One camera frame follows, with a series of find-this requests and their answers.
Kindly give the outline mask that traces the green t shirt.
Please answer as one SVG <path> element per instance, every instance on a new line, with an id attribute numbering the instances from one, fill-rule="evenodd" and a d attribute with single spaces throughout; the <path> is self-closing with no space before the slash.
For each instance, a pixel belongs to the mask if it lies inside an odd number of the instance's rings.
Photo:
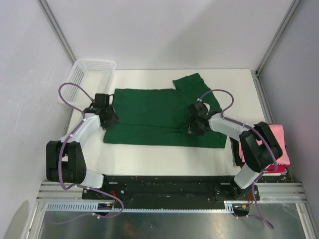
<path id="1" fill-rule="evenodd" d="M 188 106 L 203 96 L 213 111 L 220 104 L 199 73 L 172 82 L 169 89 L 115 89 L 113 107 L 120 122 L 103 137 L 105 144 L 181 146 L 224 149 L 226 135 L 189 133 Z"/>

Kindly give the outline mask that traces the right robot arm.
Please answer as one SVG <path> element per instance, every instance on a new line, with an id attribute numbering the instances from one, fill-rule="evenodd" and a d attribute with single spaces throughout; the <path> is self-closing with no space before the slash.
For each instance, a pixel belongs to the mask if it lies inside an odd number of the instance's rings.
<path id="1" fill-rule="evenodd" d="M 250 126 L 222 113 L 191 113 L 189 130 L 199 135 L 219 132 L 240 143 L 245 164 L 234 176 L 234 184 L 230 187 L 230 195 L 236 200 L 243 199 L 248 194 L 248 187 L 265 172 L 276 171 L 277 159 L 283 155 L 270 126 L 263 121 Z"/>

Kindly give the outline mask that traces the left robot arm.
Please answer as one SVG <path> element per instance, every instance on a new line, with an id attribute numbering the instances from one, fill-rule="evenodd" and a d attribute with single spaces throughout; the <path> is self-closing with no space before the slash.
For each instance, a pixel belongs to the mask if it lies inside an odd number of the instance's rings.
<path id="1" fill-rule="evenodd" d="M 102 108 L 86 108 L 74 128 L 56 141 L 46 145 L 46 178 L 60 183 L 63 190 L 72 187 L 93 188 L 99 199 L 109 196 L 110 186 L 104 176 L 87 169 L 83 147 L 98 129 L 108 130 L 119 123 L 112 105 Z"/>

